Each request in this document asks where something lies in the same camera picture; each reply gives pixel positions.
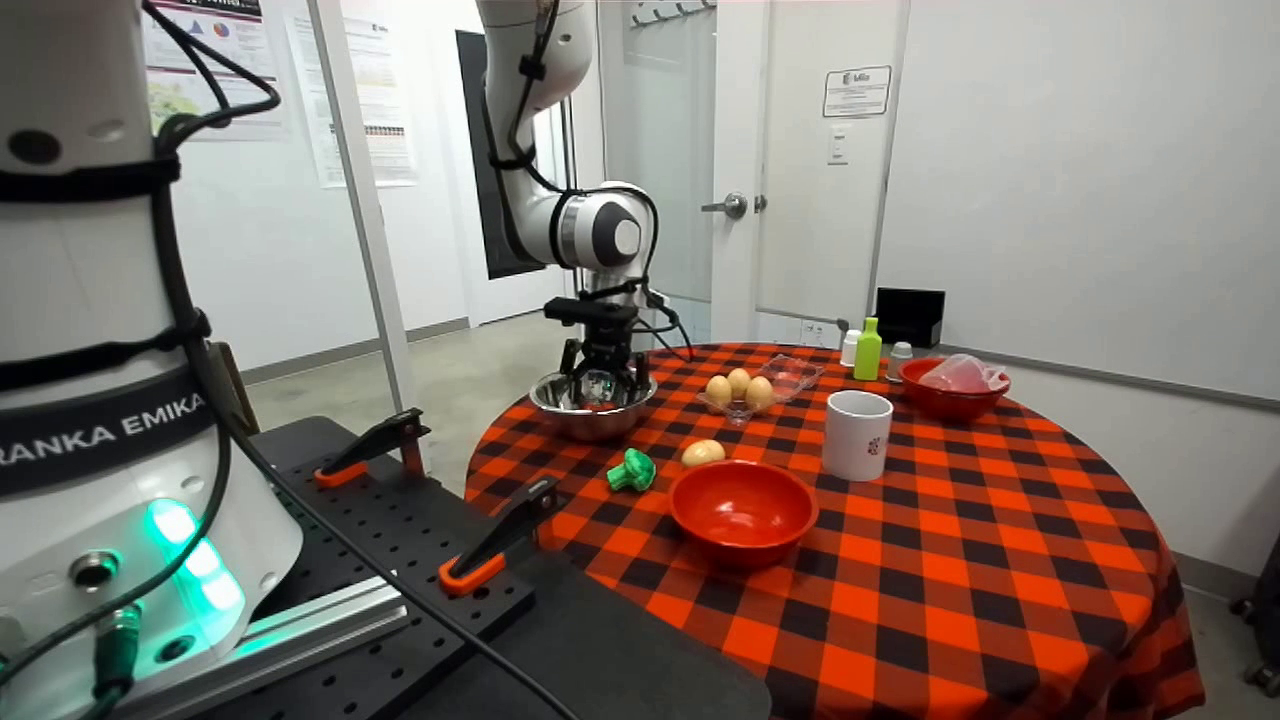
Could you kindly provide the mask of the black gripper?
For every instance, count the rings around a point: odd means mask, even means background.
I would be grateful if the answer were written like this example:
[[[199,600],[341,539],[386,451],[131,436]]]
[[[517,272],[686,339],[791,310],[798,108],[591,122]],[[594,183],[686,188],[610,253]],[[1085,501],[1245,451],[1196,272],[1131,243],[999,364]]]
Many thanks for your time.
[[[640,372],[640,356],[633,350],[636,333],[636,310],[633,304],[602,304],[602,300],[570,300],[570,298],[551,298],[542,304],[547,320],[561,320],[562,329],[579,326],[582,337],[569,339],[561,352],[561,372],[569,378],[569,396],[574,409],[588,406],[588,367],[610,372],[617,406],[633,406],[633,378]]]

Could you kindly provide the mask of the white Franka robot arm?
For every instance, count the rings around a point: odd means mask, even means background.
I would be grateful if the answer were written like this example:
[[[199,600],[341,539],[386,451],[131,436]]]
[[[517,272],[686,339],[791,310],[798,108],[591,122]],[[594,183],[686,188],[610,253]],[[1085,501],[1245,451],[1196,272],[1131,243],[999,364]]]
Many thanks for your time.
[[[103,720],[231,663],[303,551],[192,304],[181,150],[278,105],[186,27],[204,112],[157,115],[162,0],[0,0],[0,715]]]

